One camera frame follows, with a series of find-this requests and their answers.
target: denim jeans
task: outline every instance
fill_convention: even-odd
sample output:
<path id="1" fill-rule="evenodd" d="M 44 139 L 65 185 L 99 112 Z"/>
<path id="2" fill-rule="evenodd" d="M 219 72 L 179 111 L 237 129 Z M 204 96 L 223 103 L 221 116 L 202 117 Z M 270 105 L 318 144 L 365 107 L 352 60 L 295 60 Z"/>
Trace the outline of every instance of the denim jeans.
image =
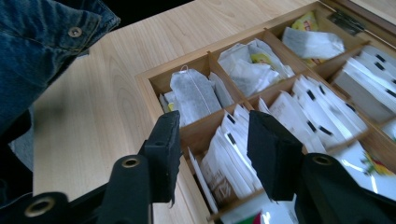
<path id="1" fill-rule="evenodd" d="M 120 23 L 101 0 L 0 0 L 0 135 Z"/>

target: metal rivet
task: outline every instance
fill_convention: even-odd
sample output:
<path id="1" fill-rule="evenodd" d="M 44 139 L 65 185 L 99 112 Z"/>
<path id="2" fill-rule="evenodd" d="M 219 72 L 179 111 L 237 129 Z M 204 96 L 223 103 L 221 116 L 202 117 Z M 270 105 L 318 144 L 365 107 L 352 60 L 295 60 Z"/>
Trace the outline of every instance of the metal rivet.
<path id="1" fill-rule="evenodd" d="M 82 30 L 79 27 L 72 27 L 69 29 L 69 35 L 71 37 L 79 37 L 82 35 Z"/>
<path id="2" fill-rule="evenodd" d="M 320 165 L 332 165 L 332 161 L 324 156 L 315 156 L 312 158 L 312 160 Z"/>
<path id="3" fill-rule="evenodd" d="M 140 164 L 140 160 L 136 158 L 131 158 L 122 162 L 124 168 L 133 168 Z"/>
<path id="4" fill-rule="evenodd" d="M 24 214 L 27 217 L 38 217 L 47 213 L 49 210 L 52 209 L 54 205 L 55 205 L 55 200 L 52 197 L 47 196 L 45 198 L 38 199 L 35 202 L 31 203 L 26 208 Z"/>

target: wooden table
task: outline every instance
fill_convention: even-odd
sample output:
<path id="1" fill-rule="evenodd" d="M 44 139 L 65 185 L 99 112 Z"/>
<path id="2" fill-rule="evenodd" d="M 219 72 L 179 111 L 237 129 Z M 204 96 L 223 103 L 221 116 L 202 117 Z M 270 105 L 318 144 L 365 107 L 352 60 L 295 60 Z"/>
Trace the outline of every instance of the wooden table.
<path id="1" fill-rule="evenodd" d="M 116 30 L 77 59 L 35 103 L 34 194 L 69 201 L 108 181 L 156 121 L 135 76 L 314 0 L 195 0 Z M 155 204 L 155 223 L 206 223 L 209 212 L 182 161 L 176 203 Z"/>

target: white tea bag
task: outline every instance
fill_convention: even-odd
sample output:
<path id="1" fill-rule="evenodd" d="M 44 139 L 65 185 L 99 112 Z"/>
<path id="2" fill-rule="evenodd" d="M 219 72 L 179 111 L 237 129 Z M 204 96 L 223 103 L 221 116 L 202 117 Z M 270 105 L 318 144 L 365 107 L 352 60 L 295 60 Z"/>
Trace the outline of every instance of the white tea bag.
<path id="1" fill-rule="evenodd" d="M 170 85 L 186 125 L 221 110 L 210 81 L 195 69 L 175 72 Z"/>
<path id="2" fill-rule="evenodd" d="M 361 50 L 360 56 L 364 58 L 367 56 L 369 61 L 376 61 L 375 63 L 380 64 L 393 78 L 396 78 L 396 58 L 390 56 L 385 51 L 371 45 L 366 45 Z"/>
<path id="3" fill-rule="evenodd" d="M 229 144 L 218 127 L 200 165 L 205 181 L 219 205 L 247 197 L 253 192 L 235 166 L 228 147 Z"/>
<path id="4" fill-rule="evenodd" d="M 192 155 L 190 148 L 189 148 L 189 155 L 190 155 L 192 167 L 194 168 L 198 181 L 201 184 L 201 188 L 204 192 L 204 195 L 206 196 L 207 202 L 209 203 L 210 209 L 212 209 L 214 213 L 217 213 L 219 211 L 218 205 L 216 204 L 215 198 L 210 192 L 209 186 L 205 182 L 204 176 L 202 175 L 201 169 L 199 168 L 198 161 Z"/>
<path id="5" fill-rule="evenodd" d="M 235 110 L 233 111 L 233 117 L 248 129 L 249 111 L 245 107 L 236 105 Z"/>
<path id="6" fill-rule="evenodd" d="M 282 42 L 303 59 L 330 59 L 345 51 L 343 40 L 335 34 L 299 31 L 286 27 Z"/>
<path id="7" fill-rule="evenodd" d="M 325 148 L 334 147 L 345 142 L 346 139 L 343 133 L 329 117 L 329 113 L 327 113 L 329 111 L 321 106 L 315 91 L 312 91 L 308 84 L 308 80 L 305 77 L 297 79 L 292 87 L 293 98 L 303 109 L 315 129 L 317 129 L 316 134 L 320 142 Z"/>
<path id="8" fill-rule="evenodd" d="M 233 139 L 233 135 L 231 133 L 225 133 L 224 138 L 228 143 L 226 149 L 233 162 L 233 166 L 238 170 L 239 174 L 244 178 L 245 183 L 250 187 L 250 193 L 262 189 L 262 183 L 257 177 L 256 171 L 250 165 L 251 162 L 245 160 Z"/>
<path id="9" fill-rule="evenodd" d="M 293 70 L 290 66 L 283 64 L 280 59 L 274 54 L 271 47 L 260 39 L 254 39 L 247 44 L 250 57 L 261 55 L 264 57 L 265 63 L 268 63 L 279 73 L 279 80 L 294 76 Z"/>
<path id="10" fill-rule="evenodd" d="M 167 107 L 169 111 L 177 110 L 174 108 L 175 106 L 175 93 L 173 91 L 169 91 L 163 95 L 164 100 L 167 102 Z"/>
<path id="11" fill-rule="evenodd" d="M 264 102 L 262 98 L 259 100 L 259 110 L 261 112 L 264 112 L 265 114 L 271 114 L 270 109 L 268 108 L 268 105 Z"/>
<path id="12" fill-rule="evenodd" d="M 244 126 L 239 122 L 239 120 L 235 119 L 231 114 L 226 112 L 221 122 L 220 128 L 224 133 L 231 133 L 233 135 L 233 139 L 238 146 L 238 149 L 244 155 L 245 159 L 249 160 L 248 126 Z"/>
<path id="13" fill-rule="evenodd" d="M 309 77 L 308 80 L 317 88 L 318 98 L 323 99 L 323 102 L 328 109 L 334 113 L 337 119 L 341 121 L 345 128 L 347 128 L 353 136 L 357 136 L 368 129 L 364 121 L 359 117 L 356 110 L 348 105 L 344 100 L 339 98 L 326 85 Z"/>
<path id="14" fill-rule="evenodd" d="M 269 111 L 274 118 L 305 145 L 308 152 L 326 153 L 317 136 L 318 130 L 288 92 L 282 91 L 271 104 Z"/>
<path id="15" fill-rule="evenodd" d="M 209 75 L 209 80 L 214 83 L 215 86 L 215 94 L 219 99 L 221 107 L 227 107 L 233 104 L 233 98 L 231 97 L 230 93 L 225 88 L 225 85 L 221 78 L 218 77 L 215 73 L 211 72 Z"/>
<path id="16" fill-rule="evenodd" d="M 377 77 L 369 69 L 353 58 L 348 59 L 343 71 L 349 74 L 364 89 L 369 91 L 378 101 L 396 114 L 396 87 L 390 82 Z"/>
<path id="17" fill-rule="evenodd" d="M 223 51 L 218 62 L 246 96 L 262 91 L 281 79 L 279 73 L 273 70 L 271 65 L 253 63 L 247 45 L 236 44 Z"/>

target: button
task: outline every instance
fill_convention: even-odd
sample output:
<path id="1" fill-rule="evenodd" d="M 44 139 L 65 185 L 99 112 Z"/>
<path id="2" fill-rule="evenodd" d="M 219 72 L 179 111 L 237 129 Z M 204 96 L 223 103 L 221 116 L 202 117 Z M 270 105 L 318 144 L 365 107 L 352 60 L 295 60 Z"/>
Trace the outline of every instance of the button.
<path id="1" fill-rule="evenodd" d="M 69 29 L 69 35 L 71 37 L 79 37 L 82 35 L 82 30 L 79 27 L 72 27 Z"/>

